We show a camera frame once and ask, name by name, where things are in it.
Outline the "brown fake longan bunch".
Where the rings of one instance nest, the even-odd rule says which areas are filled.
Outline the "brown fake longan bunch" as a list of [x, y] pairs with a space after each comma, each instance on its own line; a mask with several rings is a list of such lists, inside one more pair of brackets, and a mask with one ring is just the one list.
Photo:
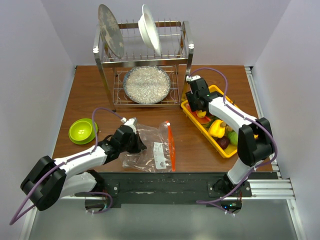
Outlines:
[[233, 128], [229, 125], [227, 125], [224, 121], [220, 124], [220, 127], [222, 129], [224, 129], [225, 132], [232, 132], [233, 131]]

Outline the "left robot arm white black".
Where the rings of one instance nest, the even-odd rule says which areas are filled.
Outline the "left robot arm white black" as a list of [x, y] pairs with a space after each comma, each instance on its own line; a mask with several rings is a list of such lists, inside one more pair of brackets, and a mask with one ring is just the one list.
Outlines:
[[116, 160], [121, 153], [138, 154], [146, 148], [139, 132], [123, 124], [113, 135], [87, 150], [56, 159], [41, 157], [20, 188], [39, 211], [47, 210], [67, 195], [88, 192], [99, 196], [104, 181], [91, 168]]

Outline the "clear zip top bag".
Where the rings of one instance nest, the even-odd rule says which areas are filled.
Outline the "clear zip top bag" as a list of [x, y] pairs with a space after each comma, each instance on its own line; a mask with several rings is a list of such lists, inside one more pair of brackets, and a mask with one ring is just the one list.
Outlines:
[[176, 150], [171, 123], [162, 122], [158, 128], [138, 124], [137, 132], [146, 149], [135, 154], [121, 153], [122, 166], [150, 173], [175, 172]]

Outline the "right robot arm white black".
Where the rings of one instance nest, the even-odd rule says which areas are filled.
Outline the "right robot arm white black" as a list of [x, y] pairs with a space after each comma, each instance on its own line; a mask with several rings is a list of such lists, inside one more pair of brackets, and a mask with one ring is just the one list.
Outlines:
[[196, 75], [188, 80], [190, 91], [186, 98], [190, 109], [206, 112], [230, 126], [238, 136], [238, 160], [227, 172], [228, 181], [223, 183], [223, 192], [230, 197], [240, 190], [240, 182], [255, 166], [276, 150], [270, 122], [266, 118], [255, 118], [230, 104], [218, 91], [211, 92], [204, 78]]

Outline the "yellow orange fake mango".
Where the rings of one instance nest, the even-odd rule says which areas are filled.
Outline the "yellow orange fake mango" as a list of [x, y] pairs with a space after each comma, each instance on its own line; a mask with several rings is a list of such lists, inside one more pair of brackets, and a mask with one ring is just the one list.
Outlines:
[[206, 111], [202, 111], [202, 110], [197, 110], [196, 111], [196, 115], [198, 118], [204, 118], [206, 116], [207, 112]]

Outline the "yellow fake bell pepper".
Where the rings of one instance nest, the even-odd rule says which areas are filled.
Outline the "yellow fake bell pepper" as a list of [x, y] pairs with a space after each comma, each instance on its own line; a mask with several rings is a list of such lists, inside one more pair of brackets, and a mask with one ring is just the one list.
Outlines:
[[209, 128], [208, 134], [214, 138], [222, 138], [225, 135], [225, 130], [220, 127], [222, 122], [221, 119], [215, 120]]

